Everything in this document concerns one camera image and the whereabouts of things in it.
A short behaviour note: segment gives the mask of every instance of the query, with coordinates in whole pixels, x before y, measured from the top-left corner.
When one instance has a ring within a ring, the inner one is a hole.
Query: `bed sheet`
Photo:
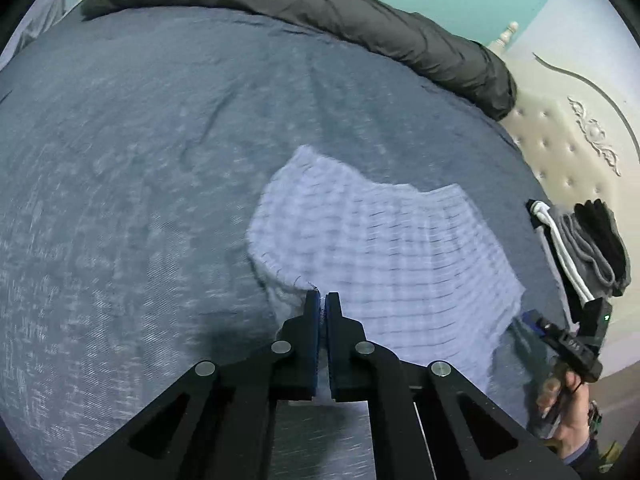
[[[302,144],[374,182],[458,184],[523,309],[563,323],[525,208],[545,196],[508,134],[328,35],[227,9],[74,11],[0,73],[0,124],[0,416],[45,480],[194,362],[273,338],[244,236]],[[494,355],[489,395],[521,424],[545,361],[517,323]],[[281,405],[272,462],[274,478],[372,475],[363,407]]]

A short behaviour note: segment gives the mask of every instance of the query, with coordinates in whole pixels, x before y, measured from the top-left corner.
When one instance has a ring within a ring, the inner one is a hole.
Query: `triangular cutout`
[[[138,431],[129,445],[145,455],[159,459],[164,456],[182,420],[189,403],[187,394],[180,394],[171,404],[158,413],[144,428]]]
[[[485,460],[516,449],[518,441],[466,394],[458,395],[458,404],[474,443]]]

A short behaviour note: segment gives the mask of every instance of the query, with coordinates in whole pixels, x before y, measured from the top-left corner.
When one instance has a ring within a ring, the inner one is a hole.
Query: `checkered cloth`
[[[306,290],[337,291],[369,340],[416,364],[446,360],[487,387],[524,288],[457,184],[376,184],[301,146],[264,189],[247,239],[280,322]]]

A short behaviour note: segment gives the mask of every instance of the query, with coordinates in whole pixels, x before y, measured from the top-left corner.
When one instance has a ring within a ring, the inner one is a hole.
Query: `cream headboard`
[[[511,23],[490,49],[518,85],[516,106],[501,121],[549,200],[573,208],[601,198],[613,210],[632,264],[632,283],[614,298],[601,361],[609,375],[640,361],[640,123],[612,89],[598,86],[588,67],[566,59],[509,58]]]

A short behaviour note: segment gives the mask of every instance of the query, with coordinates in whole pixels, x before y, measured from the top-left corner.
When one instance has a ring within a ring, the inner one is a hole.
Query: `white wall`
[[[569,70],[640,109],[640,48],[608,0],[548,0],[513,37],[508,56],[530,59],[532,52],[559,66],[569,61]]]

